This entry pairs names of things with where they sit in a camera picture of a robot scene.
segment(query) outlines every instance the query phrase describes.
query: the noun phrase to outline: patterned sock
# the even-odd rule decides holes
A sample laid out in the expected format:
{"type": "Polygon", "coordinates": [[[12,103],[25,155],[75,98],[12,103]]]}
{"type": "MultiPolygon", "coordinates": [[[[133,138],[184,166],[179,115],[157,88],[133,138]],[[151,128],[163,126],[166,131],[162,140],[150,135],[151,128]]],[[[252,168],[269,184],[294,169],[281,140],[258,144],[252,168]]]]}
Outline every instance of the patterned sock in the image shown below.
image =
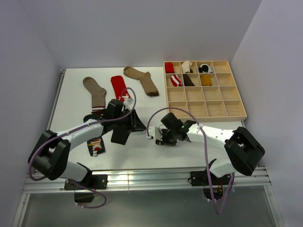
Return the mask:
{"type": "MultiPolygon", "coordinates": [[[[98,118],[98,115],[89,114],[83,118],[83,122],[96,118],[98,118]]],[[[89,149],[90,156],[96,157],[98,154],[105,152],[105,146],[101,135],[99,137],[89,139],[87,141],[87,147],[89,149]]]]}
{"type": "Polygon", "coordinates": [[[213,73],[214,72],[208,64],[201,64],[200,67],[198,68],[198,70],[201,73],[204,73],[204,72],[213,73]]]}

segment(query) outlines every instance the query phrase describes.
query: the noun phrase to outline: tan sock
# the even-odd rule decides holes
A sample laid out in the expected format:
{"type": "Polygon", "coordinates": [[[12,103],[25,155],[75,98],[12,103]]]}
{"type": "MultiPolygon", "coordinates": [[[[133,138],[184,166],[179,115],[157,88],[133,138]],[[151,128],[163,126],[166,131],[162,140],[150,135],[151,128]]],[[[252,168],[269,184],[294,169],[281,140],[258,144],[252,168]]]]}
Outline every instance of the tan sock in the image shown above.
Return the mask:
{"type": "Polygon", "coordinates": [[[91,93],[92,114],[96,114],[106,106],[105,95],[106,90],[92,78],[86,77],[83,80],[84,87],[91,93]]]}
{"type": "Polygon", "coordinates": [[[153,83],[151,74],[149,72],[140,72],[133,67],[127,66],[124,68],[123,73],[129,78],[140,80],[140,83],[147,96],[159,95],[159,91],[153,83]]]}

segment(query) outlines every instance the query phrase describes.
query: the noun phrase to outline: wooden organizer tray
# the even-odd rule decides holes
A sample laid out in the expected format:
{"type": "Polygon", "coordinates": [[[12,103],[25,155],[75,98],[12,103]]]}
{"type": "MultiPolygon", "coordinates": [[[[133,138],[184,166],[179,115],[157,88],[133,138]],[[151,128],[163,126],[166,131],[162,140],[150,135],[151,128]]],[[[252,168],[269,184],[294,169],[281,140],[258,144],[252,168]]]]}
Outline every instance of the wooden organizer tray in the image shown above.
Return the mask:
{"type": "MultiPolygon", "coordinates": [[[[178,107],[193,114],[202,122],[243,121],[247,115],[228,61],[190,61],[193,73],[186,73],[194,87],[186,87],[183,82],[181,64],[184,61],[165,61],[163,63],[167,106],[178,107]],[[171,62],[175,73],[166,73],[165,64],[171,62]],[[211,86],[202,86],[198,67],[206,63],[213,73],[207,73],[211,86]],[[174,87],[170,77],[177,74],[183,87],[174,87]]],[[[182,120],[191,120],[188,114],[179,110],[169,110],[182,120]]]]}

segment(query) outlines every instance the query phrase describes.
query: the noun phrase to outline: white wall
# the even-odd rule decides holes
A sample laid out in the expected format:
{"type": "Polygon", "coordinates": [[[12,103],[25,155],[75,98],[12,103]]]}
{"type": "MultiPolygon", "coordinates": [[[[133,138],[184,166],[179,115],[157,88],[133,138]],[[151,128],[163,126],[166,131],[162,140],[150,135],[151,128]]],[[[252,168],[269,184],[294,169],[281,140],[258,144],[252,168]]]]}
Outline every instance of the white wall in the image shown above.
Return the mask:
{"type": "Polygon", "coordinates": [[[0,226],[8,227],[59,78],[55,61],[17,0],[0,1],[0,76],[0,226]]]}
{"type": "Polygon", "coordinates": [[[20,0],[62,68],[231,60],[261,0],[20,0]]]}
{"type": "Polygon", "coordinates": [[[303,1],[263,0],[232,60],[287,226],[303,223],[303,1]]]}

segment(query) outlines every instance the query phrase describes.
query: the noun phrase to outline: striped sock cuff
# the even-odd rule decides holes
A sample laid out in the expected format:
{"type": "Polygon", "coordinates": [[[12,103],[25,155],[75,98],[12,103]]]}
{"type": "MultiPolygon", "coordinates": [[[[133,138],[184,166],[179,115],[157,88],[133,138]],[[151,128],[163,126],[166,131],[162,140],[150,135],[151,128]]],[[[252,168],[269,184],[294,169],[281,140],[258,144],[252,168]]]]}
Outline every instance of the striped sock cuff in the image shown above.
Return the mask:
{"type": "Polygon", "coordinates": [[[91,113],[99,114],[104,108],[105,108],[105,106],[94,106],[91,110],[91,113]]]}

